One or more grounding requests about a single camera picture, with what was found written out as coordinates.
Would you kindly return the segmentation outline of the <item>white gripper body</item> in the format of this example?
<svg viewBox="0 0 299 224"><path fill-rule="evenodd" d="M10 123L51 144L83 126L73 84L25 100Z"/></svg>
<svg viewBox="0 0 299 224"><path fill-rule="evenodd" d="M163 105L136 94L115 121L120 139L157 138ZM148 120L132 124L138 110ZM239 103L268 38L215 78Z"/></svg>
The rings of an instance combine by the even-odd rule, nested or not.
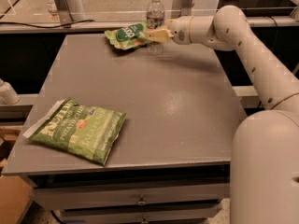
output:
<svg viewBox="0 0 299 224"><path fill-rule="evenodd" d="M175 43L180 45L189 45L192 43L190 39L191 21L192 16L183 16L170 21L169 28Z"/></svg>

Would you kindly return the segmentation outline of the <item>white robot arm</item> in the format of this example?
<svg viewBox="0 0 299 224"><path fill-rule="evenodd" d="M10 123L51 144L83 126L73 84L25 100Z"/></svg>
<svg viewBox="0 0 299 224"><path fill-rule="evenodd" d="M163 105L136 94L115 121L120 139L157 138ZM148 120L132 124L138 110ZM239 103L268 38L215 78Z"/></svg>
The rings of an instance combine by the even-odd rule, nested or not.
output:
<svg viewBox="0 0 299 224"><path fill-rule="evenodd" d="M231 224L299 224L299 80L252 32L243 11L220 8L151 29L147 39L235 51L263 111L237 128L230 162Z"/></svg>

